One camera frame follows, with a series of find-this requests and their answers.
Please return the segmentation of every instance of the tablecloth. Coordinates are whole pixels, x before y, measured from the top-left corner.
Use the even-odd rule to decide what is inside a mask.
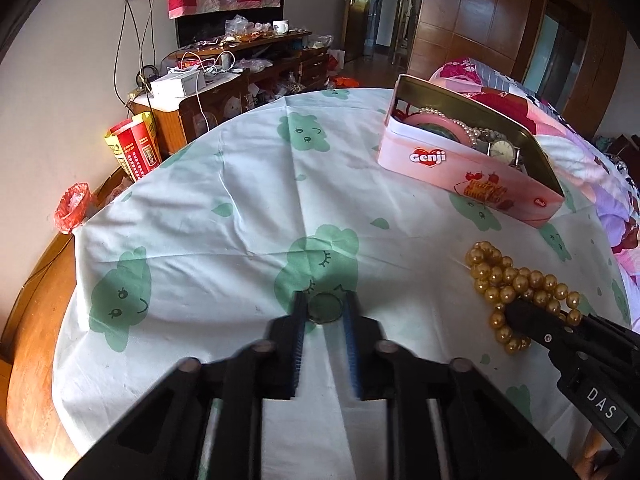
[[[365,314],[418,356],[471,359],[563,455],[588,423],[533,345],[508,356],[464,254],[488,240],[555,274],[580,309],[623,324],[618,266],[593,204],[537,230],[384,170],[391,90],[285,97],[205,134],[76,233],[78,285],[54,358],[53,399],[80,453],[185,356],[227,358],[311,296],[356,290]],[[266,479],[385,478],[385,412],[356,402],[339,322],[305,337],[298,396],[267,402]]]

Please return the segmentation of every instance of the watch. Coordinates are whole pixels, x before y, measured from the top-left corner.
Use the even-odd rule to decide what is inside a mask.
[[[513,164],[517,164],[517,159],[520,155],[520,149],[516,148],[508,140],[501,139],[491,143],[487,155],[511,166]]]

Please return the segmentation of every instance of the wooden floor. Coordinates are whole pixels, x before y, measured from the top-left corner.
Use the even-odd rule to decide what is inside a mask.
[[[374,54],[345,63],[339,75],[354,78],[362,88],[393,88],[403,72],[398,65],[389,63],[386,56]]]
[[[345,64],[340,75],[353,77],[363,88],[393,88],[401,72],[388,63],[386,56],[376,54]],[[15,339],[6,421],[44,480],[62,480],[79,458],[51,399],[53,354],[75,286],[75,251],[71,241],[31,298]]]

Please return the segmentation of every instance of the wooden cabinet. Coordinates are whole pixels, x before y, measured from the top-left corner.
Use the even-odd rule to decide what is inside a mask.
[[[162,157],[173,155],[199,135],[206,133],[207,127],[202,118],[200,104],[209,121],[209,127],[213,128],[226,120],[225,107],[229,99],[239,100],[241,113],[247,111],[248,86],[251,83],[260,85],[266,80],[278,79],[281,75],[293,72],[296,80],[305,86],[306,91],[324,88],[328,61],[329,55],[326,48],[303,50],[295,57],[275,61],[273,66],[261,72],[251,73],[245,70],[232,81],[200,91],[200,102],[196,95],[192,95],[184,98],[176,110],[164,111],[154,107],[158,145]],[[134,102],[131,107],[134,113],[139,114],[149,110],[149,106],[144,104],[144,99],[139,98],[137,101],[139,102]]]
[[[560,112],[591,138],[618,81],[626,29],[605,0],[567,0],[591,15],[580,71]],[[536,46],[547,0],[422,0],[408,73],[430,78],[447,60],[471,57],[519,81]]]

